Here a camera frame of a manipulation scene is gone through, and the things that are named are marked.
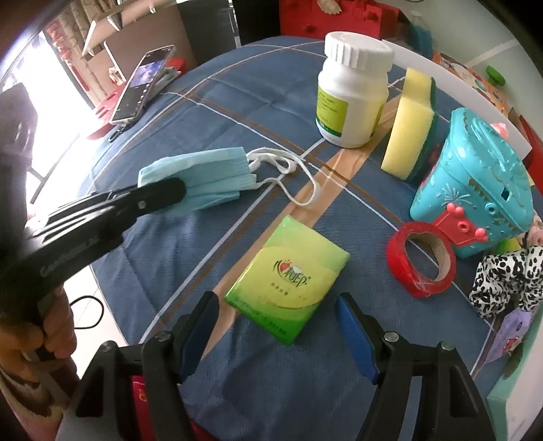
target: smartphone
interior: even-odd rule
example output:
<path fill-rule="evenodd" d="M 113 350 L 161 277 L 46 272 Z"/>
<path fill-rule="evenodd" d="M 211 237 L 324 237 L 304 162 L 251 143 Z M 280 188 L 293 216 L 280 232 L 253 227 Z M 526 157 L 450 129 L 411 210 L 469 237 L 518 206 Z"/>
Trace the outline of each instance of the smartphone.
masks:
<path fill-rule="evenodd" d="M 110 124 L 130 124 L 140 117 L 153 86 L 174 53 L 175 46 L 170 45 L 149 51 L 143 56 L 115 106 Z"/>

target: toy box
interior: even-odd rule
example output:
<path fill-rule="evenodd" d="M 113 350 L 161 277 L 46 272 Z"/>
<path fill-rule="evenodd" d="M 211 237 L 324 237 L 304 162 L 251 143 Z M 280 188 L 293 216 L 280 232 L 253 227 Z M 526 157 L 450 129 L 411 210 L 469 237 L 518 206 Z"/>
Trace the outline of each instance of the toy box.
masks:
<path fill-rule="evenodd" d="M 439 227 L 456 255 L 468 257 L 530 228 L 532 192 L 522 161 L 487 122 L 460 108 L 450 125 L 411 217 Z"/>
<path fill-rule="evenodd" d="M 505 116 L 509 114 L 509 107 L 505 95 L 473 69 L 469 69 L 454 58 L 442 54 L 441 52 L 434 52 L 432 61 L 444 67 L 470 85 L 473 90 L 477 91 L 483 98 L 491 102 L 492 105 Z"/>

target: red tape roll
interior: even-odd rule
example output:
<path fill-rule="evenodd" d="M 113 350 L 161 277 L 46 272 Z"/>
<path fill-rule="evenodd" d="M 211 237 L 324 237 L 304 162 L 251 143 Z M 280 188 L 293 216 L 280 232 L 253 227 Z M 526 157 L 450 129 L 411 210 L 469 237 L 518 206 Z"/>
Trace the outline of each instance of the red tape roll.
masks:
<path fill-rule="evenodd" d="M 430 280 L 418 272 L 406 252 L 406 242 L 418 239 L 432 248 L 439 272 Z M 446 290 L 456 274 L 456 256 L 451 242 L 436 226 L 425 222 L 408 222 L 390 239 L 387 261 L 392 275 L 413 297 L 428 297 Z"/>

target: bed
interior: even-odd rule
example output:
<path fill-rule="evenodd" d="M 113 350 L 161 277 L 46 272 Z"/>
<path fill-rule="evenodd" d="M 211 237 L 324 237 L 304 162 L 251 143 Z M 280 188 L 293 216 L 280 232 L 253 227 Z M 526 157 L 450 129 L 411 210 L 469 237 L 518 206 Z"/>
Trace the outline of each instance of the bed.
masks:
<path fill-rule="evenodd" d="M 290 214 L 347 250 L 351 260 L 290 347 L 222 305 L 208 351 L 181 388 L 192 419 L 221 440 L 356 439 L 374 393 L 351 359 L 334 315 L 348 291 L 384 329 L 413 343 L 452 342 L 486 397 L 507 360 L 482 367 L 500 320 L 485 321 L 467 300 L 477 257 L 458 261 L 454 285 L 424 300 L 390 275 L 388 240 L 410 221 L 416 188 L 380 170 L 392 121 L 383 118 L 371 145 L 340 150 L 315 125 L 317 74 L 324 43 L 274 37 L 221 55 L 177 79 L 142 119 L 97 148 L 80 195 L 132 185 L 138 171 L 164 156 L 242 146 L 303 156 L 323 188 L 319 206 L 290 204 L 275 186 L 242 192 L 223 205 L 179 217 L 174 211 L 140 218 L 124 244 L 93 265 L 99 286 L 129 344 L 169 329 L 205 290 L 224 295 L 280 219 Z M 394 111 L 405 70 L 389 73 Z M 460 107 L 438 90 L 438 134 Z M 262 166 L 259 178 L 276 175 Z M 303 173 L 283 182 L 308 191 Z M 536 208 L 543 207 L 534 190 Z M 437 273 L 421 251 L 409 251 L 424 272 Z M 414 380 L 401 440 L 411 439 L 420 382 Z"/>

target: green label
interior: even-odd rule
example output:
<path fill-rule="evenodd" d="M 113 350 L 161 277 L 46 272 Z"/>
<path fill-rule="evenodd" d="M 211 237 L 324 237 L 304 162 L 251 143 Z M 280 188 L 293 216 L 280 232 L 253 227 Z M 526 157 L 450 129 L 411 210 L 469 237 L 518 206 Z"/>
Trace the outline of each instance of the green label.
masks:
<path fill-rule="evenodd" d="M 384 109 L 384 104 L 379 108 L 379 112 L 377 112 L 377 118 L 375 118 L 375 124 L 371 131 L 372 135 L 375 133 L 375 130 L 377 130 L 377 126 L 379 125 L 379 121 L 381 120 L 381 116 L 383 115 L 383 109 Z"/>
<path fill-rule="evenodd" d="M 333 97 L 319 87 L 317 90 L 317 122 L 328 133 L 341 137 L 348 105 L 347 101 Z"/>

